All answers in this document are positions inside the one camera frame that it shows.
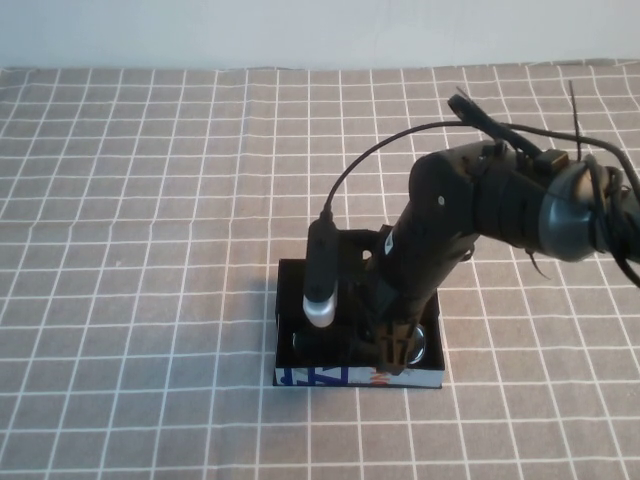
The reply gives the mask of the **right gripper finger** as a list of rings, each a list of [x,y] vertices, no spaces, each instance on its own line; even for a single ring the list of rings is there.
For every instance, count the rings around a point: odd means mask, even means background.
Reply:
[[[365,319],[358,319],[351,326],[349,358],[351,361],[380,360],[379,347]]]
[[[406,369],[415,347],[415,330],[414,323],[384,323],[375,328],[378,371],[397,376]]]

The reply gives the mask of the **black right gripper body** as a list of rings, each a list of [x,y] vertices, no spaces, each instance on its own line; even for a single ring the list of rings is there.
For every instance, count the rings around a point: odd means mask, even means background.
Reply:
[[[338,318],[360,334],[418,323],[475,244],[473,232],[444,224],[341,230],[338,238]]]

